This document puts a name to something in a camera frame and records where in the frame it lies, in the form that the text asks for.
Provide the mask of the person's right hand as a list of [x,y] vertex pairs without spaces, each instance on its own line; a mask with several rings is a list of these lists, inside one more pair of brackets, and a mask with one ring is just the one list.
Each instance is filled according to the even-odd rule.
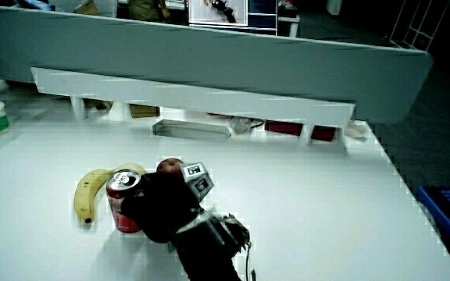
[[146,173],[134,185],[135,194],[123,199],[120,213],[150,240],[164,244],[204,212],[201,201],[213,186],[201,162],[184,164],[179,175]]

